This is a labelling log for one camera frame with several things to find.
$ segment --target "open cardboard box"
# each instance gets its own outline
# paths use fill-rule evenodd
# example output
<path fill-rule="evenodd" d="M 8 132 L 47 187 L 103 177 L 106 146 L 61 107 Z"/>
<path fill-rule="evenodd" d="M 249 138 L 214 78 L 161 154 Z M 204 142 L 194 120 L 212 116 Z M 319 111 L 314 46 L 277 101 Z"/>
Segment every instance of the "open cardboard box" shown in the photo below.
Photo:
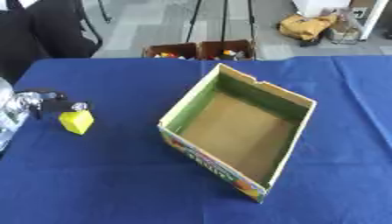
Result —
<path fill-rule="evenodd" d="M 244 52 L 245 60 L 253 59 L 254 47 L 246 39 L 226 40 L 224 50 L 234 52 Z M 222 43 L 220 41 L 204 41 L 199 44 L 199 59 L 210 60 L 210 58 L 220 57 L 222 53 Z"/>
<path fill-rule="evenodd" d="M 164 140 L 262 202 L 314 100 L 219 64 L 159 122 Z"/>
<path fill-rule="evenodd" d="M 151 45 L 143 49 L 142 56 L 144 58 L 154 58 L 155 55 L 160 53 L 174 53 L 178 56 L 183 56 L 186 59 L 197 59 L 198 48 L 195 43 L 185 43 L 176 45 Z"/>

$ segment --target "bag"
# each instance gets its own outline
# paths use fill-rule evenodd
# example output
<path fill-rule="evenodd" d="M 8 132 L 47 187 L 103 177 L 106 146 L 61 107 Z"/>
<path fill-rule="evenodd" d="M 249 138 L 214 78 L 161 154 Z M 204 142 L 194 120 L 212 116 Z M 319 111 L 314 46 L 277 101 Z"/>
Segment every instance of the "bag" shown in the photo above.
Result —
<path fill-rule="evenodd" d="M 298 14 L 285 18 L 279 25 L 278 30 L 285 36 L 295 39 L 312 40 L 317 39 L 318 35 L 333 25 L 338 16 L 332 13 L 329 16 L 307 18 Z"/>

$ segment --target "yellow block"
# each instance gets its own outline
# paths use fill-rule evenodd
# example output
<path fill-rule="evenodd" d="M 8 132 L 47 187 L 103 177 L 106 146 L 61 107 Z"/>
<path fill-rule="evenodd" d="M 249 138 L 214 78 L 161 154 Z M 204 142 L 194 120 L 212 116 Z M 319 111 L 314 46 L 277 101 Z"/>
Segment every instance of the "yellow block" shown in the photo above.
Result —
<path fill-rule="evenodd" d="M 66 130 L 83 135 L 94 122 L 94 118 L 88 110 L 81 110 L 64 112 L 59 116 L 59 121 Z"/>

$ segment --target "floor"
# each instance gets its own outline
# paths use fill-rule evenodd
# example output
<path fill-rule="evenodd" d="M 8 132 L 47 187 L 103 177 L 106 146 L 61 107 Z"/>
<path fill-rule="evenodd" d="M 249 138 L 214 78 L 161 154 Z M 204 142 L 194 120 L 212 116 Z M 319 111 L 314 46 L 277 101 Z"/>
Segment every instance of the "floor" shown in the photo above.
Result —
<path fill-rule="evenodd" d="M 97 0 L 83 0 L 87 14 L 105 39 L 96 58 L 140 57 L 146 46 L 185 41 L 196 0 L 102 0 L 114 18 L 106 24 Z M 318 46 L 299 47 L 294 39 L 274 29 L 276 22 L 290 15 L 290 0 L 254 1 L 256 52 L 260 60 L 282 60 L 293 56 L 392 54 L 392 40 L 375 31 L 357 45 L 334 45 L 324 39 Z M 204 0 L 191 41 L 219 40 L 223 0 Z M 228 39 L 250 39 L 247 0 L 229 0 Z"/>

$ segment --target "blue table cover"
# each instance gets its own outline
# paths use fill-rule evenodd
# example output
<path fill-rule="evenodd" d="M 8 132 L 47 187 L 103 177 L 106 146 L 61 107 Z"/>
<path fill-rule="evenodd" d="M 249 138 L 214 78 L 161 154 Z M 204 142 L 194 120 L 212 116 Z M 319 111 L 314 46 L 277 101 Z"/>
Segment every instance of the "blue table cover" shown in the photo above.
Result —
<path fill-rule="evenodd" d="M 166 145 L 159 118 L 217 62 L 49 59 L 16 85 L 94 103 L 85 136 L 28 122 L 0 160 L 1 224 L 392 223 L 392 58 L 224 62 L 318 101 L 262 205 Z"/>

